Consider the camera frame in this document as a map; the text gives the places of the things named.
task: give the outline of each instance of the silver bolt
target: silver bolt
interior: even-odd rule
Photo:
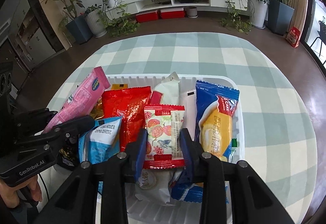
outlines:
[[[117,154],[117,157],[118,157],[119,159],[124,159],[125,157],[127,157],[127,154],[126,154],[125,152],[119,152],[119,153]]]
[[[80,166],[83,168],[83,169],[86,169],[88,168],[89,166],[91,165],[91,163],[89,161],[83,161]]]
[[[209,159],[209,158],[211,157],[211,154],[210,154],[209,152],[203,152],[203,153],[202,153],[202,157],[203,157],[204,159]]]
[[[246,161],[244,161],[244,160],[239,160],[238,164],[242,168],[246,168],[248,166],[248,163]]]

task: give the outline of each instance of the red circular emblem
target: red circular emblem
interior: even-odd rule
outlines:
[[[155,150],[156,154],[158,155],[162,155],[164,153],[164,149],[162,149],[161,147],[158,147],[156,150]]]
[[[151,112],[144,112],[145,115],[145,120],[150,119],[152,117],[152,113]]]

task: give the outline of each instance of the green and white tablecloth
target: green and white tablecloth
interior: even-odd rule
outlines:
[[[307,110],[281,71],[250,42],[220,33],[145,35],[107,44],[79,66],[48,107],[59,110],[90,71],[226,76],[240,90],[245,160],[300,223],[316,182],[316,137]]]

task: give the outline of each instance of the brown floor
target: brown floor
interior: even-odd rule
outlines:
[[[18,96],[18,104],[25,110],[46,107],[67,77],[91,54],[105,44],[120,39],[146,34],[168,32],[220,32],[248,40],[262,51],[288,78],[301,96],[309,112],[317,138],[318,170],[314,196],[307,212],[309,218],[319,207],[326,194],[326,81],[310,54],[300,44],[292,48],[281,36],[268,29],[253,28],[249,34],[223,28],[219,21],[222,14],[200,12],[196,19],[168,19],[142,23],[136,33],[129,36],[92,38],[88,43],[75,44],[35,69]]]

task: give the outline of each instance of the white tv cabinet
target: white tv cabinet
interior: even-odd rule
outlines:
[[[235,7],[239,10],[246,10],[248,0],[232,0]],[[211,6],[219,8],[227,8],[226,0],[195,0],[192,3],[180,3],[179,0],[124,0],[122,4],[127,4],[124,8],[126,13],[140,13],[149,10],[156,10],[160,8],[180,7],[180,6]],[[111,8],[108,10],[113,18],[118,18],[121,15],[120,8]]]

